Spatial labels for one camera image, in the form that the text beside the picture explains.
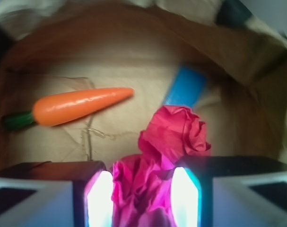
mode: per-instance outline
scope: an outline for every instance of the brown paper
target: brown paper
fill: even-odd
[[[12,77],[18,81],[26,74],[34,79],[24,94],[44,94],[48,85],[36,78],[48,74],[52,84],[59,77],[72,78],[65,81],[75,90],[91,81],[96,88],[132,87],[135,96],[92,115],[90,124],[80,120],[78,126],[48,130],[36,126],[19,132],[25,138],[22,142],[18,135],[8,139],[0,133],[0,144],[9,144],[2,146],[0,168],[22,161],[86,158],[111,166],[125,155],[138,153],[139,132],[161,105],[181,65],[209,79],[194,111],[207,122],[213,155],[264,155],[287,162],[287,155],[282,155],[287,144],[285,43],[252,31],[201,25],[156,7],[99,3],[19,41],[0,66],[0,96],[6,96]],[[18,74],[10,77],[7,70]],[[52,92],[62,92],[61,85]],[[10,98],[0,100],[0,117],[10,102]],[[33,99],[21,103],[30,106]],[[70,139],[56,139],[55,134],[62,132]],[[48,147],[40,145],[40,150],[48,150],[45,154],[34,151],[36,144],[42,144],[39,133],[45,133],[43,144]]]

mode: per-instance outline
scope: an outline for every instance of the orange carrot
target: orange carrot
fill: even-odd
[[[75,91],[39,99],[32,109],[35,121],[54,126],[86,116],[134,94],[131,88],[104,88]]]

